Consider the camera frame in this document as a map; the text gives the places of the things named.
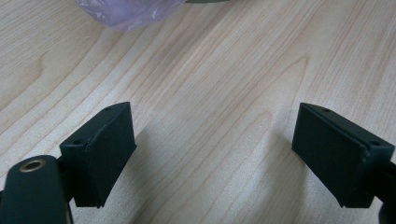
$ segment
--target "light wood tabletop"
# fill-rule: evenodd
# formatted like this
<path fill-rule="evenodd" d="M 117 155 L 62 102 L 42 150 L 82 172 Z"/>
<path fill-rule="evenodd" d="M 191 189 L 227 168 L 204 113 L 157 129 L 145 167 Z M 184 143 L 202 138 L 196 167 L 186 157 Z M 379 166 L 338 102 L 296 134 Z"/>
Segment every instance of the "light wood tabletop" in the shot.
<path fill-rule="evenodd" d="M 395 87 L 394 0 L 186 5 L 127 34 L 73 0 L 2 0 L 0 189 L 129 101 L 137 149 L 76 223 L 377 223 L 378 199 L 341 208 L 291 141 L 306 102 L 396 144 Z"/>

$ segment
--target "crumpled plastic wrap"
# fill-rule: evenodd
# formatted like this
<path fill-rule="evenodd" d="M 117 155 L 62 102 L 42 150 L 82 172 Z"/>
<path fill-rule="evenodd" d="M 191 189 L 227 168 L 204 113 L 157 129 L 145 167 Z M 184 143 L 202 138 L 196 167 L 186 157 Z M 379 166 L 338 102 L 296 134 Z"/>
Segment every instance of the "crumpled plastic wrap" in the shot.
<path fill-rule="evenodd" d="M 123 32 L 160 21 L 186 0 L 76 0 L 79 7 L 104 26 Z"/>

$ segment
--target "black mechanical part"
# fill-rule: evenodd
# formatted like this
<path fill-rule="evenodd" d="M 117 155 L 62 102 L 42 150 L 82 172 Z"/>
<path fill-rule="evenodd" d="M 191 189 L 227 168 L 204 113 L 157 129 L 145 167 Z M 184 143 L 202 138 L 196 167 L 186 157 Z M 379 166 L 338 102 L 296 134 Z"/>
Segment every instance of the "black mechanical part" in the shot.
<path fill-rule="evenodd" d="M 328 108 L 302 103 L 292 149 L 341 206 L 368 208 L 377 196 L 396 214 L 390 143 Z"/>
<path fill-rule="evenodd" d="M 0 223 L 73 223 L 69 202 L 104 206 L 134 152 L 129 103 L 109 106 L 60 145 L 62 156 L 21 161 L 0 192 Z"/>

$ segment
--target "green object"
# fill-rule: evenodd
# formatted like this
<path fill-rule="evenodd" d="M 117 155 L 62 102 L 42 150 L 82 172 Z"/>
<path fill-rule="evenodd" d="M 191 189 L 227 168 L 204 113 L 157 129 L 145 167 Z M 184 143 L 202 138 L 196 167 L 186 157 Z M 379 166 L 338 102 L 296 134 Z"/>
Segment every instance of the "green object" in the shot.
<path fill-rule="evenodd" d="M 230 0 L 188 0 L 186 3 L 216 3 L 216 2 L 226 2 Z"/>

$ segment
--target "purple plastic bag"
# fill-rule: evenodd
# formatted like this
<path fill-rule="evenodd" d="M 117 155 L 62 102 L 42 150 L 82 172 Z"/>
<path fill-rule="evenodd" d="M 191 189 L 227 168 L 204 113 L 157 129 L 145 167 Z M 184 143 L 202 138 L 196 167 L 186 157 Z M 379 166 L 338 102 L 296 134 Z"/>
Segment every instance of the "purple plastic bag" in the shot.
<path fill-rule="evenodd" d="M 123 32 L 164 19 L 186 0 L 76 0 L 96 21 Z"/>

